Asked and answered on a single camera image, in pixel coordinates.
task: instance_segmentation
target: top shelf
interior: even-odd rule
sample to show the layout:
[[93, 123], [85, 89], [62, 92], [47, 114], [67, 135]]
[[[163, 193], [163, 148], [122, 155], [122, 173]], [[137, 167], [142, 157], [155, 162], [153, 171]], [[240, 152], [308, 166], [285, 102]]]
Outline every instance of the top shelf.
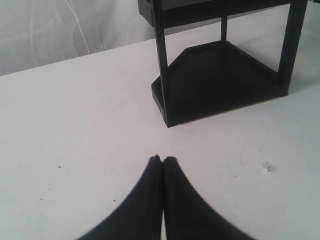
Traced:
[[[289, 4], [292, 0], [161, 0], [165, 28]], [[140, 14], [154, 25], [152, 0], [138, 0]]]

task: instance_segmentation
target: black leg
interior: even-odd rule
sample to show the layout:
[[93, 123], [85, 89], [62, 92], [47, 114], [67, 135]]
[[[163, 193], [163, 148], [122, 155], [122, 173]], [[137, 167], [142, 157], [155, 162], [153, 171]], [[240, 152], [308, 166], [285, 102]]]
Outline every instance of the black leg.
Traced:
[[283, 86], [283, 95], [288, 94], [295, 65], [301, 30], [305, 18], [307, 0], [292, 0], [285, 30], [281, 60], [276, 82]]
[[227, 40], [227, 24], [228, 24], [228, 16], [221, 17], [221, 40]]
[[156, 48], [158, 52], [158, 61], [160, 68], [164, 120], [168, 127], [174, 125], [173, 112], [171, 108], [171, 90], [168, 74], [168, 60], [166, 51], [164, 17], [162, 11], [161, 0], [152, 0], [153, 5], [153, 21]]

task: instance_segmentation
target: black stand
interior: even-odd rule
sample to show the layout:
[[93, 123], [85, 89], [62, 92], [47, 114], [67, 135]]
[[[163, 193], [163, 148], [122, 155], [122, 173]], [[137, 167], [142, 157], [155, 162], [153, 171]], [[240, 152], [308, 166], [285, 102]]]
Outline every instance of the black stand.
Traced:
[[[138, 0], [154, 26], [160, 77], [152, 95], [168, 127], [288, 95], [307, 0]], [[278, 72], [227, 41], [228, 15], [290, 3]], [[185, 49], [168, 66], [164, 29], [221, 17], [221, 40]]]

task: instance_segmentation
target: shelf base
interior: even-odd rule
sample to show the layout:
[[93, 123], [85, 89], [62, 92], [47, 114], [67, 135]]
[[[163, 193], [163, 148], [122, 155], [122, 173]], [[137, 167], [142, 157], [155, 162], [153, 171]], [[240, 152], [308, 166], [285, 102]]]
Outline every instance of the shelf base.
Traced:
[[[277, 72], [228, 41], [185, 49], [168, 69], [172, 127], [272, 98], [286, 96]], [[161, 79], [151, 86], [164, 116]]]

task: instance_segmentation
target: white tabletop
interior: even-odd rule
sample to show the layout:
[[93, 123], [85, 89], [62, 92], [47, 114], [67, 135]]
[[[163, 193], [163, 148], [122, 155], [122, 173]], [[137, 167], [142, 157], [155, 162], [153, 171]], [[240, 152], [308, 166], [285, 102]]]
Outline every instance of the white tabletop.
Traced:
[[[288, 9], [232, 19], [228, 39], [277, 69]], [[154, 39], [0, 77], [0, 239], [81, 236], [155, 154], [177, 157], [203, 198], [254, 238], [319, 239], [319, 12], [308, 4], [289, 96], [172, 128], [151, 95]], [[168, 60], [219, 37], [219, 23], [169, 35]]]

